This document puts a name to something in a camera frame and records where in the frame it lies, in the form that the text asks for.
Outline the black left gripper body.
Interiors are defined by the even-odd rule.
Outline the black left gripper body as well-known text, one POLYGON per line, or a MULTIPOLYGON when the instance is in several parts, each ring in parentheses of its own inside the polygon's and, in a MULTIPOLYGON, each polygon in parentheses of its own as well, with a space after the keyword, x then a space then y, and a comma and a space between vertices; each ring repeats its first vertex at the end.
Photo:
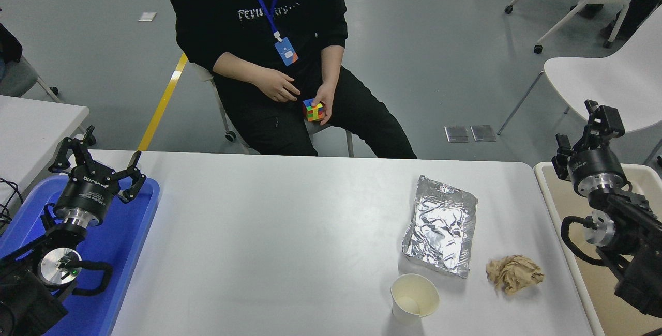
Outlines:
POLYGON ((63 218, 66 211, 78 209, 91 213, 96 220, 104 220, 120 190, 117 180, 107 180, 110 176, 106 171, 74 168, 54 207, 56 216, 63 218))

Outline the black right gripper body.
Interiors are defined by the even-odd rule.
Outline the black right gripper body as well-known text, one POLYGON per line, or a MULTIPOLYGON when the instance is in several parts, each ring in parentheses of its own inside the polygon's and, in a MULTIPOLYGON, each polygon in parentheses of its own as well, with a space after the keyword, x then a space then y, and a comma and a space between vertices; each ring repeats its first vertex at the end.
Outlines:
POLYGON ((620 186, 627 183, 621 163, 608 147, 590 149, 570 156, 567 169, 573 186, 596 174, 614 174, 620 179, 620 186))

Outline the person's right hand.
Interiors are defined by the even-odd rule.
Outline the person's right hand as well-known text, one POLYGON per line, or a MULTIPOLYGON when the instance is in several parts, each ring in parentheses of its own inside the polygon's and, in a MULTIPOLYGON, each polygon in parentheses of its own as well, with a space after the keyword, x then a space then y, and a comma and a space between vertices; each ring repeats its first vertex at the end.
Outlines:
POLYGON ((295 79, 272 68, 258 68, 250 82, 274 101, 296 101, 300 95, 300 91, 293 85, 295 79))

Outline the person's left hand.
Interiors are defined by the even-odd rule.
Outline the person's left hand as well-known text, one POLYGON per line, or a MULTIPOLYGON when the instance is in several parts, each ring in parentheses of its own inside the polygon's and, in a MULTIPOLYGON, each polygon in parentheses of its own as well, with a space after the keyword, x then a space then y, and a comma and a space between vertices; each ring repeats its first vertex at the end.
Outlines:
POLYGON ((312 107, 321 104, 325 115, 320 122, 321 126, 326 126, 333 115, 333 103, 336 86, 331 82, 324 82, 319 87, 317 94, 312 102, 312 107))

